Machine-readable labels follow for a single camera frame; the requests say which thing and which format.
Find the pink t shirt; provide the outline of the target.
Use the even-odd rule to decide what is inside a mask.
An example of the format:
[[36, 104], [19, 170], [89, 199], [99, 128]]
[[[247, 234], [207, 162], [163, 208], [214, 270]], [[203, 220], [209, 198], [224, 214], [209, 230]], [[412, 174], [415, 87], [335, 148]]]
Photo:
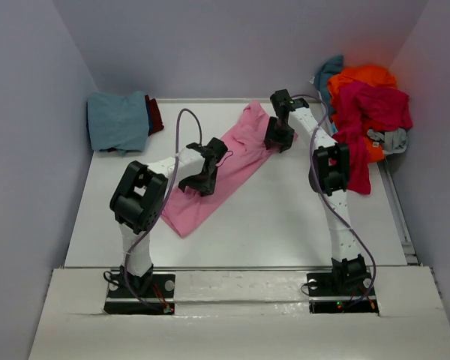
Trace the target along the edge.
[[162, 220], [180, 237], [190, 235], [232, 196], [273, 154], [264, 143], [270, 115], [261, 104], [249, 103], [237, 123], [222, 137], [228, 150], [217, 170], [214, 193], [202, 196], [189, 187], [174, 188], [162, 212]]

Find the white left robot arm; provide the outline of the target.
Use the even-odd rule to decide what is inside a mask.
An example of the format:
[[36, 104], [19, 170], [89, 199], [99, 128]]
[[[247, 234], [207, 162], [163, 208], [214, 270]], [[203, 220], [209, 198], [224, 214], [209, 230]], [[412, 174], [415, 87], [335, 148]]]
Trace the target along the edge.
[[192, 190], [202, 197], [212, 195], [218, 164], [227, 152], [225, 143], [214, 137], [206, 145], [192, 142], [174, 156], [155, 163], [135, 160], [127, 165], [109, 204], [121, 231], [124, 252], [117, 286], [141, 298], [150, 290], [150, 232], [171, 190]]

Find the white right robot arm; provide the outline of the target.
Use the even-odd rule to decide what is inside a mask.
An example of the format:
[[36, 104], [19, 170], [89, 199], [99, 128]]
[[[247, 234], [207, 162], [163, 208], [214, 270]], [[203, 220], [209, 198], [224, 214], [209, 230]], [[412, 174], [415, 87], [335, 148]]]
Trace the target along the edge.
[[289, 150], [298, 137], [309, 150], [309, 183], [322, 202], [331, 239], [331, 271], [311, 274], [307, 285], [312, 296], [359, 296], [370, 277], [350, 226], [347, 188], [350, 149], [337, 142], [314, 118], [308, 102], [293, 98], [286, 89], [270, 96], [274, 115], [269, 119], [264, 144], [279, 152]]

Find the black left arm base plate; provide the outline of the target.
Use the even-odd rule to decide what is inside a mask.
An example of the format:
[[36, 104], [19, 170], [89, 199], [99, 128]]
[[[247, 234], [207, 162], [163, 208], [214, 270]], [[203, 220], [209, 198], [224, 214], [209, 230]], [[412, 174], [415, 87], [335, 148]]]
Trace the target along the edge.
[[175, 313], [175, 273], [155, 273], [145, 290], [135, 290], [141, 301], [130, 293], [119, 271], [105, 271], [103, 278], [107, 282], [103, 305], [106, 314], [171, 316]]

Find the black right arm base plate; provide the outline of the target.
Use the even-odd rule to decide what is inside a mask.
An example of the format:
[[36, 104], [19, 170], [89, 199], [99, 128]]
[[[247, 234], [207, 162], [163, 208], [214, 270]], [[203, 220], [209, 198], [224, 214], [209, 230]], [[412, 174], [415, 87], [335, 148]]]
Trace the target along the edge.
[[307, 273], [301, 292], [308, 297], [312, 314], [378, 314], [374, 289], [368, 289], [371, 279], [360, 280], [350, 289], [338, 289], [329, 272]]

